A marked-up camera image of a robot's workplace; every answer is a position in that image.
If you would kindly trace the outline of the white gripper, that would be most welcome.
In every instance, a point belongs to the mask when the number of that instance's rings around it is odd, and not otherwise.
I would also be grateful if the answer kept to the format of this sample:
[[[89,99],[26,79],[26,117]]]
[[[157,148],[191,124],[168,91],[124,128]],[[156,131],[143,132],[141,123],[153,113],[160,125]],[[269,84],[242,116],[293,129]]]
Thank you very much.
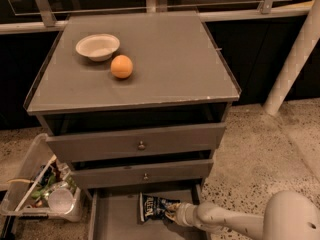
[[[176,222],[184,227],[196,227],[199,225],[197,217],[197,205],[190,203],[173,203],[168,205],[167,210],[176,211],[175,213],[165,213],[165,216],[172,222]]]

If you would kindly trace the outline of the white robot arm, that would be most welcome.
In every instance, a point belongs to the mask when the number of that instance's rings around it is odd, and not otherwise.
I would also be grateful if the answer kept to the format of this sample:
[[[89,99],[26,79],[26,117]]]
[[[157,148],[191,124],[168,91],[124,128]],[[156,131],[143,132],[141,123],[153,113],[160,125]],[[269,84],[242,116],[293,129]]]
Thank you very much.
[[[195,227],[208,233],[228,228],[251,240],[320,240],[319,209],[308,198],[293,191],[274,194],[263,216],[230,211],[213,202],[174,204],[165,215],[183,227]]]

